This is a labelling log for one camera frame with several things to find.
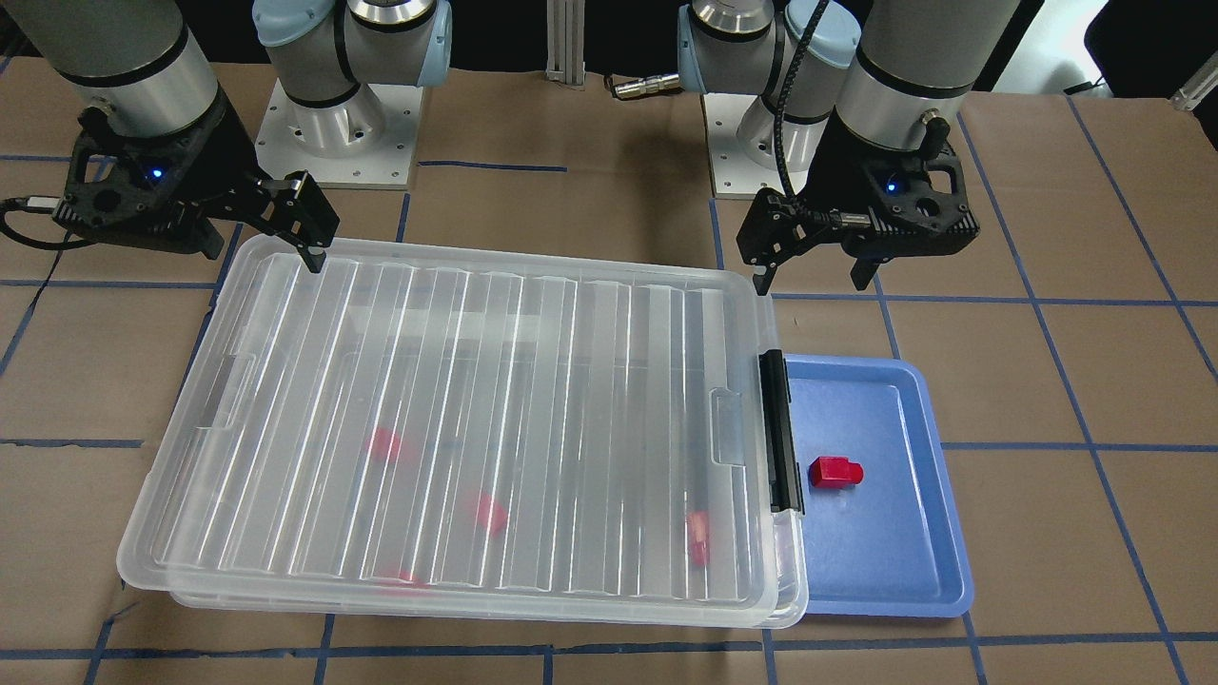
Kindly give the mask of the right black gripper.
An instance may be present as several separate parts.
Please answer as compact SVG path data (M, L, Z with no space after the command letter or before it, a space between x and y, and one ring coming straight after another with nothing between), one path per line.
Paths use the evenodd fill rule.
M340 218L308 169L263 178L255 144L218 90L191 126L169 134L118 134L117 112L95 98L83 108L65 196L54 221L88 243L166 254L225 247L212 219L241 221L287 243L322 273Z

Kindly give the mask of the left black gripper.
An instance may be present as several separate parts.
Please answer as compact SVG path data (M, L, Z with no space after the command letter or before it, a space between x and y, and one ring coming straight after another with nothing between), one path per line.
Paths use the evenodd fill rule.
M856 257L850 282L865 291L888 258L948 256L980 233L971 213L952 130L935 108L914 123L914 150L887 150L828 117L806 178L806 206L775 189L754 195L737 233L758 295L773 286L780 264L827 243ZM843 238L839 213L865 215L866 229Z

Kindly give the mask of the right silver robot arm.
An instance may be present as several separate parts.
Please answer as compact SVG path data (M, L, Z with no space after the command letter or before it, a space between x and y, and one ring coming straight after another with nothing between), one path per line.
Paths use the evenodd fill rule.
M57 197L9 197L48 215L61 243L219 257L216 219L255 225L322 272L339 213L309 169L262 168L227 91L174 1L6 1L4 9L84 101ZM297 119L301 147L341 157L382 138L374 87L438 87L451 65L447 1L256 1L256 35Z

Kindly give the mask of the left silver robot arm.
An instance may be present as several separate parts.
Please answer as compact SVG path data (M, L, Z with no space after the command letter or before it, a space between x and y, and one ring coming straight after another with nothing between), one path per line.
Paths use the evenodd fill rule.
M961 252L979 235L952 119L1013 17L1013 1L691 1L678 80L748 98L736 143L777 179L737 233L766 295L781 264L820 245L853 256L865 290L895 258Z

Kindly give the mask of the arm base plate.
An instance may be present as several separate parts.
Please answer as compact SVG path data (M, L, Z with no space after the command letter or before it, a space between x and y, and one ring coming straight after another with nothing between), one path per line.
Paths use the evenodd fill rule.
M276 82L255 139L258 165L275 178L304 169L324 189L406 190L425 94L365 84L347 104L306 108Z
M703 95L706 143L713 165L714 197L750 200L765 186L782 189L773 149L773 116L760 98L743 94ZM786 122L784 155L790 186L804 189L827 119L810 126Z

